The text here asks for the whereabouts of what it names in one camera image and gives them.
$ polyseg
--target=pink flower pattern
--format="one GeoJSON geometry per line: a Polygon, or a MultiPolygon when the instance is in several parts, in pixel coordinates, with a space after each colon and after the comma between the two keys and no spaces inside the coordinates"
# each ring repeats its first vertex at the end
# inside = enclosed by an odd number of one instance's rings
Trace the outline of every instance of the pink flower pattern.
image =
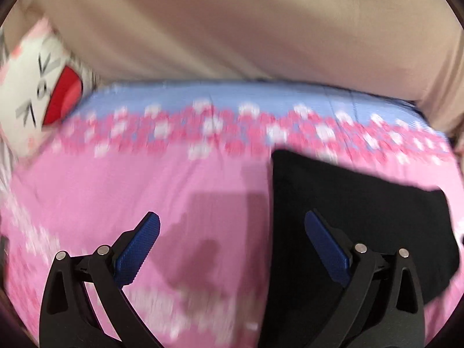
{"type": "Polygon", "coordinates": [[[10,299],[15,302],[15,310],[29,329],[32,336],[39,335],[39,315],[42,296],[37,293],[33,283],[25,279],[31,278],[37,271],[47,273],[45,268],[34,268],[27,261],[28,254],[21,247],[10,247],[8,262],[8,287],[6,289],[10,299]]]}
{"type": "Polygon", "coordinates": [[[229,109],[218,110],[214,106],[203,109],[188,106],[175,113],[160,110],[155,117],[131,113],[113,113],[99,119],[75,116],[63,127],[59,140],[64,151],[73,154],[102,142],[109,142],[110,147],[117,151],[144,150],[156,155],[163,155],[169,144],[209,142],[231,157],[265,156],[278,145],[305,153],[328,149],[336,156],[345,156],[352,161],[381,164],[387,161],[388,154],[397,156],[399,153],[409,160],[428,163],[436,163],[437,159],[455,160],[446,139],[433,131],[386,122],[371,121],[366,125],[340,122],[331,116],[321,117],[313,111],[306,116],[291,110],[276,117],[267,112],[252,115],[229,109]],[[221,121],[220,132],[205,135],[202,128],[206,119],[221,121]],[[169,125],[166,137],[154,136],[155,127],[159,124],[169,125]],[[323,141],[317,134],[317,127],[321,126],[333,132],[331,137],[335,136],[335,139],[323,141]],[[270,131],[279,129],[285,134],[275,143],[270,131]]]}

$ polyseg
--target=red cat mouth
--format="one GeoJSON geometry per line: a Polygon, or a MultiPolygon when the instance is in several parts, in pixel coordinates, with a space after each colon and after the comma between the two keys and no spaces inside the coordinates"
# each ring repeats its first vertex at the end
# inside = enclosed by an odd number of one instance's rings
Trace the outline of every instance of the red cat mouth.
{"type": "Polygon", "coordinates": [[[84,84],[79,75],[65,66],[50,96],[42,126],[61,122],[82,98],[84,84]]]}

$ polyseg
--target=blue clamp handle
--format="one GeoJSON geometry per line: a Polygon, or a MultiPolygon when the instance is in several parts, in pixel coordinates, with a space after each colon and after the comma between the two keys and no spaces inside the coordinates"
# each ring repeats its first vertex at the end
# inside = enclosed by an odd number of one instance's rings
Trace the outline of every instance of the blue clamp handle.
{"type": "Polygon", "coordinates": [[[332,281],[346,288],[351,280],[351,241],[340,229],[330,227],[317,211],[306,213],[304,227],[332,281]]]}
{"type": "Polygon", "coordinates": [[[158,215],[148,212],[133,231],[126,232],[130,236],[124,237],[126,233],[121,236],[121,238],[126,238],[122,239],[125,247],[122,248],[120,253],[115,252],[114,262],[114,280],[120,289],[135,280],[140,267],[160,234],[160,229],[161,223],[158,215]]]}

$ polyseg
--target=metal rivet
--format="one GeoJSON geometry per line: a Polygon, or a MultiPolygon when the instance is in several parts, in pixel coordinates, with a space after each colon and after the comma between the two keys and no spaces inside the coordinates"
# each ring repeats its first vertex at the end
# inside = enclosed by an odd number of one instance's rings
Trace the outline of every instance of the metal rivet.
{"type": "Polygon", "coordinates": [[[357,243],[355,246],[354,246],[354,249],[359,252],[360,254],[364,254],[366,251],[367,251],[367,246],[365,244],[362,244],[362,243],[357,243]]]}
{"type": "Polygon", "coordinates": [[[57,253],[56,258],[57,260],[63,260],[64,258],[66,258],[66,252],[60,251],[59,253],[57,253]]]}
{"type": "Polygon", "coordinates": [[[409,257],[409,251],[406,250],[406,249],[399,249],[399,250],[398,250],[398,253],[399,253],[400,256],[402,256],[403,258],[409,257]]]}
{"type": "Polygon", "coordinates": [[[106,255],[110,252],[110,248],[106,245],[100,246],[97,250],[99,255],[106,255]]]}

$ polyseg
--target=beige curtain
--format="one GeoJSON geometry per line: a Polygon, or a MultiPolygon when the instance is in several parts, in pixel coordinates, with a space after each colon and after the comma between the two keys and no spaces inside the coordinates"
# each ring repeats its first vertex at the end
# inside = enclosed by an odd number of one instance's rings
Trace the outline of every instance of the beige curtain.
{"type": "Polygon", "coordinates": [[[20,0],[11,48],[45,13],[106,80],[275,78],[417,101],[452,134],[463,30],[445,0],[20,0]]]}

